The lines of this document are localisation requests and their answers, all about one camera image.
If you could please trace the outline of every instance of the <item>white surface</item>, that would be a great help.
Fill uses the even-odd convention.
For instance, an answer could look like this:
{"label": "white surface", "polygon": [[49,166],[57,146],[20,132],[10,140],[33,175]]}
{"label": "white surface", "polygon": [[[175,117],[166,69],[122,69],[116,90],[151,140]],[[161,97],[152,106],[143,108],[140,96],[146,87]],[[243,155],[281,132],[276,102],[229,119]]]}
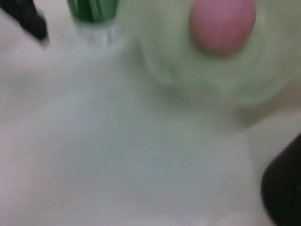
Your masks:
{"label": "white surface", "polygon": [[271,226],[260,178],[300,132],[284,104],[298,92],[240,112],[187,104],[135,46],[97,51],[65,4],[37,3],[48,49],[1,25],[17,37],[0,51],[1,226]]}

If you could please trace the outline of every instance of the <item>pink ball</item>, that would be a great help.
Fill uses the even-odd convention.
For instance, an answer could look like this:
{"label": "pink ball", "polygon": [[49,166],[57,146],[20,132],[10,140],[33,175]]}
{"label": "pink ball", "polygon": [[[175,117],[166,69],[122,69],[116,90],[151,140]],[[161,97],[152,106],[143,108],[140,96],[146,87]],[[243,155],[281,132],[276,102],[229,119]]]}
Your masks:
{"label": "pink ball", "polygon": [[252,34],[255,0],[196,0],[190,32],[196,44],[215,54],[238,51]]}

